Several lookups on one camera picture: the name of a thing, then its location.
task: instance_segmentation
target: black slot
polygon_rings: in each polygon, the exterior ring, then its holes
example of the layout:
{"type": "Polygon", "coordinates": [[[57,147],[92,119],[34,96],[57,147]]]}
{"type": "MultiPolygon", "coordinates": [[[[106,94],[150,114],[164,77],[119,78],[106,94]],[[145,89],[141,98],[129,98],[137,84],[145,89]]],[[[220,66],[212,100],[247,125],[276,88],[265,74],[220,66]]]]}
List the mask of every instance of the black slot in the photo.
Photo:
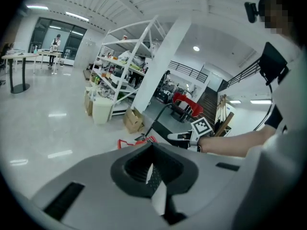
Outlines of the black slot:
{"type": "Polygon", "coordinates": [[[70,183],[45,209],[44,212],[60,221],[84,189],[84,185],[70,183]]]}
{"type": "Polygon", "coordinates": [[[231,171],[238,171],[240,169],[240,166],[229,164],[229,163],[217,163],[215,165],[216,167],[220,167],[223,169],[231,170],[231,171]]]}

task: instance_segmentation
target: glossy white floor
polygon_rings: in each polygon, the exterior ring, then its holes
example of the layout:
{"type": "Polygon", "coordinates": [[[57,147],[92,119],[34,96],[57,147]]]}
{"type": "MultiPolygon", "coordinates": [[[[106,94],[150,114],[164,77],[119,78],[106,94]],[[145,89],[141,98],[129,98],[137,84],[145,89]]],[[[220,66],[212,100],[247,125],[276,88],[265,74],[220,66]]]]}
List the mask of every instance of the glossy white floor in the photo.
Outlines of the glossy white floor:
{"type": "MultiPolygon", "coordinates": [[[[0,87],[1,172],[9,185],[27,198],[49,180],[92,155],[117,149],[119,138],[132,141],[122,117],[97,126],[84,109],[83,72],[59,67],[57,75],[26,65],[26,83],[31,87],[10,93],[9,75],[0,87]]],[[[21,83],[21,64],[13,72],[14,85],[21,83]]]]}

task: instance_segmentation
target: black railing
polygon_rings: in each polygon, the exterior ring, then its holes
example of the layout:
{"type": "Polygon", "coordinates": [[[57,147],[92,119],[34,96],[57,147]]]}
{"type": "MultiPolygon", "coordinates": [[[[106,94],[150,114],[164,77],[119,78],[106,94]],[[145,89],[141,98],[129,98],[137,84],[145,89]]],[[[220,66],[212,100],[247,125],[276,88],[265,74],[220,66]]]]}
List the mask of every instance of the black railing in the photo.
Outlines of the black railing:
{"type": "Polygon", "coordinates": [[[192,78],[195,78],[196,80],[198,81],[201,81],[201,82],[205,82],[208,75],[200,72],[200,71],[197,71],[191,67],[188,67],[188,66],[185,66],[185,65],[182,65],[178,62],[174,62],[174,61],[171,61],[169,64],[168,64],[168,67],[173,69],[173,70],[176,70],[176,71],[179,71],[179,72],[182,72],[192,78]]]}
{"type": "Polygon", "coordinates": [[[254,63],[252,63],[249,67],[247,67],[242,72],[240,72],[238,75],[233,77],[231,80],[229,80],[228,82],[225,82],[223,85],[221,85],[218,92],[225,90],[225,89],[229,88],[231,85],[233,85],[237,82],[240,82],[241,80],[243,80],[243,79],[245,79],[245,78],[247,78],[251,75],[258,73],[260,71],[260,66],[258,64],[259,59],[257,59],[254,63]]]}

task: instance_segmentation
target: white pillar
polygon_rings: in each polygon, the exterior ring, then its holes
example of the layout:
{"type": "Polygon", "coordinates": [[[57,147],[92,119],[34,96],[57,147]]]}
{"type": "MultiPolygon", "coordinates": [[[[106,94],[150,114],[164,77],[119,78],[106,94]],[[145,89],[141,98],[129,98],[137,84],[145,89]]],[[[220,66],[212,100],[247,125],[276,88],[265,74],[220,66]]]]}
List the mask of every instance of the white pillar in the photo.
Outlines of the white pillar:
{"type": "Polygon", "coordinates": [[[210,80],[212,78],[212,72],[209,73],[206,81],[203,83],[200,92],[192,99],[192,101],[196,102],[200,99],[201,95],[204,93],[204,91],[206,90],[208,84],[210,83],[210,80]]]}
{"type": "Polygon", "coordinates": [[[167,71],[169,62],[190,26],[191,16],[189,14],[181,15],[169,30],[153,60],[148,64],[148,71],[132,103],[132,107],[138,109],[140,113],[146,109],[159,81],[167,71]]]}

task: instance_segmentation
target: white shirt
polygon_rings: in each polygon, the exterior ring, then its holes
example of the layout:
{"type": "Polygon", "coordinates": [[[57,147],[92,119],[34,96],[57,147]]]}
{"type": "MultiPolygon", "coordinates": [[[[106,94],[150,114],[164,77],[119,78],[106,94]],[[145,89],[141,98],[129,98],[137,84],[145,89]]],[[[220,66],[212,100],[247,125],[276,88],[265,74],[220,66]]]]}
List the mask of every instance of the white shirt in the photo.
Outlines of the white shirt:
{"type": "Polygon", "coordinates": [[[50,46],[50,52],[57,52],[59,45],[61,44],[61,40],[56,39],[56,45],[53,45],[54,43],[54,39],[51,42],[51,46],[50,46]]]}
{"type": "Polygon", "coordinates": [[[95,60],[94,64],[95,64],[95,66],[100,67],[100,66],[102,66],[102,60],[101,59],[95,60]]]}

